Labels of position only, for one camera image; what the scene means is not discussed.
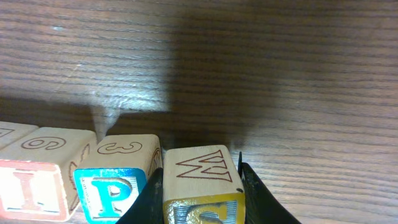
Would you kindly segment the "blue P wooden block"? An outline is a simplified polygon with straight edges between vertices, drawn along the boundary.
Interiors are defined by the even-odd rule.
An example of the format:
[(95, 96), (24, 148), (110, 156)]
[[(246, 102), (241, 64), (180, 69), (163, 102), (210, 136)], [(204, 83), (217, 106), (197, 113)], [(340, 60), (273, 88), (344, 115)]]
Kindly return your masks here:
[(106, 136), (73, 172), (88, 223), (116, 223), (162, 167), (155, 134)]

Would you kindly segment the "red I wooden block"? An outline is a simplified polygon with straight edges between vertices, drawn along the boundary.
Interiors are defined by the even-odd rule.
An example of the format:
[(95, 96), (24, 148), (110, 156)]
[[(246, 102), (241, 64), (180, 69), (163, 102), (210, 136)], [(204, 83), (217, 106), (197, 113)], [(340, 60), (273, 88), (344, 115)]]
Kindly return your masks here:
[(1, 216), (64, 222), (79, 205), (73, 173), (96, 145), (90, 130), (43, 127), (1, 150)]

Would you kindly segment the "yellow S wooden block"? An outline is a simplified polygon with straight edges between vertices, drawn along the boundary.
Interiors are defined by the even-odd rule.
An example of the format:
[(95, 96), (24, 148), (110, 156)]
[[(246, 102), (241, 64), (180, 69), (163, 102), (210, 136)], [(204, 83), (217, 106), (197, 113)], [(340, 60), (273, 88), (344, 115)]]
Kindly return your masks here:
[(165, 153), (163, 214), (166, 223), (244, 224), (244, 187), (226, 146)]

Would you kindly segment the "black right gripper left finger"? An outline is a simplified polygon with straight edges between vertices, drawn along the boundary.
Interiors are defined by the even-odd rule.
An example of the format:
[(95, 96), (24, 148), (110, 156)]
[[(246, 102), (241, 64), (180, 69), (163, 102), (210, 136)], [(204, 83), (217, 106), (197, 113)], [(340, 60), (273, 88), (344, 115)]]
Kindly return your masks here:
[(164, 224), (163, 174), (163, 168), (154, 171), (133, 205), (116, 224)]

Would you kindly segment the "green R wooden block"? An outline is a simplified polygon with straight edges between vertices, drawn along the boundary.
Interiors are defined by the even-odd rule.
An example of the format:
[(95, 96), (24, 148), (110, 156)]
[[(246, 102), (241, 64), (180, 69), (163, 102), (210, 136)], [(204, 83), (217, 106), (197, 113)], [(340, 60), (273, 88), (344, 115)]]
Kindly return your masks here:
[(30, 124), (20, 124), (20, 123), (10, 123), (10, 122), (0, 122), (0, 149), (12, 144), (20, 138), (30, 134), (31, 132), (38, 129), (38, 126)]

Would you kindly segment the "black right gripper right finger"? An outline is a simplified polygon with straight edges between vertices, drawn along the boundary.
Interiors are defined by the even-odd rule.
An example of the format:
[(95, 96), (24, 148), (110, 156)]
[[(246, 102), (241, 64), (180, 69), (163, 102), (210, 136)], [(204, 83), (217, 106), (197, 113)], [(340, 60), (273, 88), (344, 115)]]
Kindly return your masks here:
[(238, 173), (245, 193), (246, 224), (301, 224), (271, 194), (252, 167), (239, 153)]

